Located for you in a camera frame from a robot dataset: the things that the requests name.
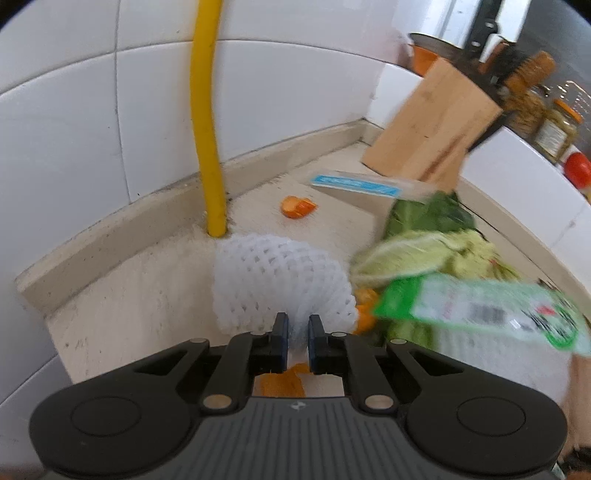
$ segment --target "barcode label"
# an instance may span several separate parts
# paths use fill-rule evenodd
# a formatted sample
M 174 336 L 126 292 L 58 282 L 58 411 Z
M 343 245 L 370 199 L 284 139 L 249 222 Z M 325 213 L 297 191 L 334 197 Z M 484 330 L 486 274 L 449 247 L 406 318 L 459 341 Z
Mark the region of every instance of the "barcode label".
M 490 305 L 471 303 L 470 320 L 486 325 L 502 325 L 505 323 L 505 310 Z

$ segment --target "stain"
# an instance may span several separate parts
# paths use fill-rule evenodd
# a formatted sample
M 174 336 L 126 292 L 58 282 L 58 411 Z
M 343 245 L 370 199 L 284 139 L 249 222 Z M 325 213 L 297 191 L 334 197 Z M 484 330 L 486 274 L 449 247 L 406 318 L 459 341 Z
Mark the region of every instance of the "stain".
M 1 443 L 11 443 L 13 445 L 16 445 L 19 442 L 18 439 L 12 438 L 12 437 L 6 437 L 5 435 L 0 434 L 0 444 Z

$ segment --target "glass jar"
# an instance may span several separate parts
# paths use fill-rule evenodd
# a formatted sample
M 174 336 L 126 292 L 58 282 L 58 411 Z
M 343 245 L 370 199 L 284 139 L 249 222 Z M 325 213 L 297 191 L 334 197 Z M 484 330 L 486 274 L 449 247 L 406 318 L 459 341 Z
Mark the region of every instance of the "glass jar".
M 506 111 L 514 111 L 507 126 L 521 138 L 528 140 L 537 130 L 546 112 L 548 89 L 533 87 L 521 95 L 511 95 L 504 104 Z
M 579 125 L 582 121 L 581 115 L 569 107 L 567 103 L 559 99 L 555 100 L 552 107 L 546 110 L 543 121 L 535 134 L 534 148 L 555 164 L 577 138 Z

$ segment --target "green plastic bag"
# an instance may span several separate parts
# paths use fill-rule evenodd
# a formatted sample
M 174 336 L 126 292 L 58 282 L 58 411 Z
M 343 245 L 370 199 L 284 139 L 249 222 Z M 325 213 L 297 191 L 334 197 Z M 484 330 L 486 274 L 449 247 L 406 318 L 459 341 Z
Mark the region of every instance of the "green plastic bag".
M 377 317 L 507 335 L 591 356 L 583 315 L 559 291 L 528 283 L 431 274 L 394 280 Z

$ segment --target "white tile wall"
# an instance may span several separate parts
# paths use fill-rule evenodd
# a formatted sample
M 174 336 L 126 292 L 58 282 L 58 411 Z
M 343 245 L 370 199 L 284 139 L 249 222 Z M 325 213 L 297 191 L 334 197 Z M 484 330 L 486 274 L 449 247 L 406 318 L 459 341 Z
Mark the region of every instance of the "white tile wall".
M 190 43 L 117 55 L 121 145 L 132 200 L 197 171 L 190 55 Z
M 132 200 L 197 170 L 190 48 L 175 43 L 118 54 L 121 140 Z M 320 48 L 220 41 L 220 158 L 363 117 L 381 69 L 379 61 Z
M 0 33 L 0 92 L 113 51 L 118 0 L 35 0 Z
M 396 62 L 390 0 L 226 0 L 219 38 L 311 45 Z M 122 0 L 119 49 L 193 38 L 197 0 Z
M 421 79 L 396 65 L 384 65 L 365 118 L 379 127 L 387 127 Z
M 0 96 L 0 401 L 54 353 L 14 278 L 128 201 L 113 54 Z
M 591 294 L 591 206 L 585 205 L 564 236 L 552 247 L 556 257 Z
M 37 478 L 43 468 L 31 444 L 28 425 L 35 407 L 70 384 L 55 356 L 0 405 L 0 471 L 14 480 Z
M 551 247 L 584 198 L 548 161 L 503 128 L 467 158 L 462 177 Z
M 192 40 L 198 4 L 199 0 L 121 0 L 118 50 Z

